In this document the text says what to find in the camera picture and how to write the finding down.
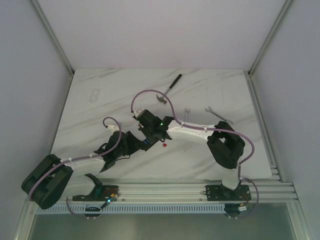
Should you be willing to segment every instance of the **open-end wrench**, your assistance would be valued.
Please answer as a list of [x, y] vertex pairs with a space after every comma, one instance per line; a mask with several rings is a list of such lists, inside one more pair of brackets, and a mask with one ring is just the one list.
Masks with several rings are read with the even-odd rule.
[[225, 121], [227, 124], [230, 124], [230, 125], [234, 124], [231, 120], [228, 120], [228, 119], [224, 118], [223, 116], [221, 116], [220, 114], [218, 114], [218, 113], [216, 113], [215, 111], [213, 111], [212, 108], [209, 107], [209, 106], [208, 106], [208, 108], [205, 108], [205, 111], [216, 115], [218, 118], [222, 119], [222, 120]]

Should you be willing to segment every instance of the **black mounting bracket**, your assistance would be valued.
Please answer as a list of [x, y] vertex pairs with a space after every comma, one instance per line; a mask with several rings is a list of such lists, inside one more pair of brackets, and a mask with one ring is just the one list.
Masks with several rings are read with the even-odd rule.
[[209, 202], [211, 201], [250, 201], [251, 194], [248, 185], [238, 185], [235, 190], [231, 190], [221, 185], [206, 185], [203, 192]]
[[111, 194], [118, 194], [119, 186], [117, 185], [102, 185], [96, 192], [92, 191], [89, 195], [77, 195], [73, 196], [72, 201], [74, 202], [105, 202], [111, 198]]

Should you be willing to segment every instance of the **gray marble vein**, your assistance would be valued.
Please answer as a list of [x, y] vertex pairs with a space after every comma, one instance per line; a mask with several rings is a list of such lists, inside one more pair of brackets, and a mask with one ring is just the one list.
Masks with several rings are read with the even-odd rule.
[[[85, 156], [107, 142], [110, 132], [103, 127], [106, 116], [121, 122], [124, 132], [131, 131], [144, 139], [132, 118], [130, 104], [136, 93], [144, 89], [166, 91], [173, 80], [182, 78], [168, 93], [176, 115], [189, 122], [214, 125], [219, 119], [205, 111], [211, 106], [234, 122], [236, 131], [250, 137], [256, 152], [243, 164], [242, 175], [253, 179], [271, 177], [271, 170], [247, 82], [238, 69], [159, 69], [107, 68], [77, 69], [62, 114], [52, 153], [61, 158]], [[97, 99], [90, 101], [94, 91]], [[156, 116], [172, 116], [170, 106], [159, 103], [155, 93], [140, 95], [134, 109], [146, 108]], [[118, 161], [100, 178], [110, 179], [209, 179], [220, 180], [222, 167], [213, 159], [208, 147], [184, 140], [159, 142], [147, 152], [139, 151], [130, 159]], [[243, 156], [251, 151], [247, 143]]]

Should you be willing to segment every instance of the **glass panel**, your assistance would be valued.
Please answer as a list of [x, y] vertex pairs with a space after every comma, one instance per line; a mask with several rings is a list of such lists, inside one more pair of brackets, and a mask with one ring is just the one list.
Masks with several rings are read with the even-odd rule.
[[109, 214], [85, 220], [36, 215], [28, 240], [295, 240], [285, 203], [258, 206], [245, 219], [221, 214]]

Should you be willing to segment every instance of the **hammer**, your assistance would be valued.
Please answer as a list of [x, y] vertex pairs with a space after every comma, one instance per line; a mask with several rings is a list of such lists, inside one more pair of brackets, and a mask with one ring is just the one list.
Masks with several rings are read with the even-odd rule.
[[[182, 77], [182, 74], [179, 74], [176, 79], [173, 81], [173, 83], [170, 85], [170, 87], [165, 91], [164, 95], [167, 95], [167, 93], [174, 87], [174, 85], [176, 85], [176, 83], [178, 82], [178, 80]], [[159, 102], [166, 104], [167, 101], [164, 100], [164, 96], [162, 97], [158, 97], [158, 94], [156, 95], [156, 98], [159, 100]]]

